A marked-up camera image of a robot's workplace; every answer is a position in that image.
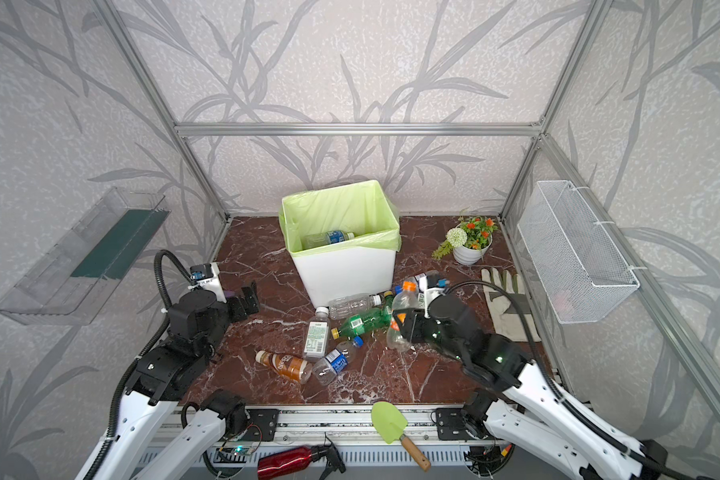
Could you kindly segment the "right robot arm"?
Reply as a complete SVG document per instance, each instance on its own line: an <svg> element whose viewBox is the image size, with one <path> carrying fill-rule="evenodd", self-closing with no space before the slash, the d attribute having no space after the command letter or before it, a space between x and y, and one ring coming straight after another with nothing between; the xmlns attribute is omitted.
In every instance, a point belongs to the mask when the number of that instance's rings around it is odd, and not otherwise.
<svg viewBox="0 0 720 480"><path fill-rule="evenodd" d="M556 383L535 345L523 349L484 331L456 295L460 287L432 288L423 303L393 307L391 323L408 342L459 361L479 384L462 409L472 436L505 440L571 479L683 478L667 466L668 453L658 442L620 431Z"/></svg>

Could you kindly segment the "blue label water bottle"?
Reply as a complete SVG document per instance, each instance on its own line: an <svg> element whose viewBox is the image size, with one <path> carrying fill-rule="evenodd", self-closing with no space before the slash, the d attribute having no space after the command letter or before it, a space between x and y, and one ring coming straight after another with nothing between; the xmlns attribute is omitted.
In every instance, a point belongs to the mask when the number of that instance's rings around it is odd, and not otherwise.
<svg viewBox="0 0 720 480"><path fill-rule="evenodd" d="M307 235L302 239L301 244L303 250L310 250L352 240L354 237L355 234L352 232L331 230L324 233Z"/></svg>

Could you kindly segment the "orange label orange cap bottle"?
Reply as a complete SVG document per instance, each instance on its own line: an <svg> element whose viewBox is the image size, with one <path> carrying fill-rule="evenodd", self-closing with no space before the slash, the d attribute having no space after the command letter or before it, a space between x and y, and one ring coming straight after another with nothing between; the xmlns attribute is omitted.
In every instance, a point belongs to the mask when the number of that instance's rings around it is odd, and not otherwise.
<svg viewBox="0 0 720 480"><path fill-rule="evenodd" d="M418 286L412 280L405 280L391 304L391 320L386 334L388 348L403 353L411 347L403 330L413 325L414 310L418 307Z"/></svg>

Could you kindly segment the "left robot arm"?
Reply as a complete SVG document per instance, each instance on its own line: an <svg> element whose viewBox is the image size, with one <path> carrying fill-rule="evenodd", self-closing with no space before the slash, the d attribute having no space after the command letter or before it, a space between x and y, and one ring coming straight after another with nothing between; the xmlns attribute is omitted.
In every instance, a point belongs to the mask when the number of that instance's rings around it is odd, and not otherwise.
<svg viewBox="0 0 720 480"><path fill-rule="evenodd" d="M171 251L153 259L164 320L118 381L105 433L81 479L179 479L212 445L246 432L242 397L217 390L196 406L181 432L144 468L137 466L164 421L213 363L229 327L260 310L256 283L223 289L217 263L185 267Z"/></svg>

